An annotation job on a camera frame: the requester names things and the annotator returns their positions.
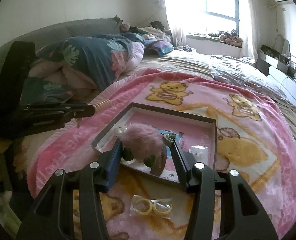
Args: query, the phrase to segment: screw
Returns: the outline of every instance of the screw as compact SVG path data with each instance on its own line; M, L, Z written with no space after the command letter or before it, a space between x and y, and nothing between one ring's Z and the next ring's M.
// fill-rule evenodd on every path
M203 163L195 163L195 167L197 169L203 169L205 167L205 165Z
M62 169L55 171L56 176L61 176L63 173L64 173L64 171Z
M232 176L237 177L237 176L239 175L239 172L236 171L236 170L231 170L231 171L230 171L230 174L231 174Z
M97 162L93 162L93 163L90 163L90 168L92 168L92 169L96 169L96 168L98 168L99 167L99 163L97 163Z

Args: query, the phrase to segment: tape roll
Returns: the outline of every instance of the tape roll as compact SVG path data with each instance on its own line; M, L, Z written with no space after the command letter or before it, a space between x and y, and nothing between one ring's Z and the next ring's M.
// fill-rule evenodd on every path
M139 202L146 202L146 203L148 203L149 204L149 209L146 212L141 212L140 210L137 210L136 208L134 208L134 210L136 211L136 213L138 213L141 216L149 215L151 213L152 209L153 209L152 202L149 199L146 199L146 198L138 199L136 201L136 204L139 203Z
M153 203L153 211L154 211L157 215L167 215L167 214L169 214L170 211L172 210L172 205L171 205L171 204L170 204L170 205L167 204L167 206L168 206L168 210L166 210L166 211L160 211L160 210L157 209L157 205L158 205L159 202L161 202L161 201L163 201L163 199L158 199L158 200L156 200L155 203Z

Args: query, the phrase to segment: pink fluffy toy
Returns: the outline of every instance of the pink fluffy toy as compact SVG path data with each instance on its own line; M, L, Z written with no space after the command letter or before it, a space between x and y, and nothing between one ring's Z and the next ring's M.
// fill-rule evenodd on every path
M162 154L162 134L149 125L141 123L129 125L120 140L139 162L153 155L159 157Z

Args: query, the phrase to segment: cardboard box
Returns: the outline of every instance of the cardboard box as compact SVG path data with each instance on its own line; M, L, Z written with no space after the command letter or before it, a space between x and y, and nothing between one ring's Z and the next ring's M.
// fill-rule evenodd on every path
M115 128L131 123L144 123L157 128L160 132L176 133L183 151L190 150L189 152L197 161L205 163L212 169L215 168L217 154L215 119L138 103L131 103L127 106L98 134L91 144L94 151L102 153L111 150L116 141ZM167 184L170 182L179 185L169 148L165 167L160 176L154 176L150 173L151 168L135 160L126 162L122 159L121 163L142 175L148 175L150 179L154 177L161 183L166 181Z

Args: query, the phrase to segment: black handle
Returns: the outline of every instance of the black handle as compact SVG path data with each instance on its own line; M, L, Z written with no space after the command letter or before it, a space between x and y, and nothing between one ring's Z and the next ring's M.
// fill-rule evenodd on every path
M226 240L278 240L270 218L248 183L232 170L221 190L220 238Z
M179 182L184 191L187 191L188 182L191 179L191 167L179 145L177 139L173 140L171 150L171 157L177 171Z
M192 171L194 176L200 179L201 183L199 191L195 193L190 220L184 239L209 240L212 236L215 208L215 171L203 163L196 163Z
M98 162L93 162L80 171L79 208L84 240L109 240L99 191L96 190L96 175L100 172L101 166Z
M70 229L72 216L69 215L69 203L72 199L65 190L67 174L57 170L45 184L16 235L20 240L75 240Z

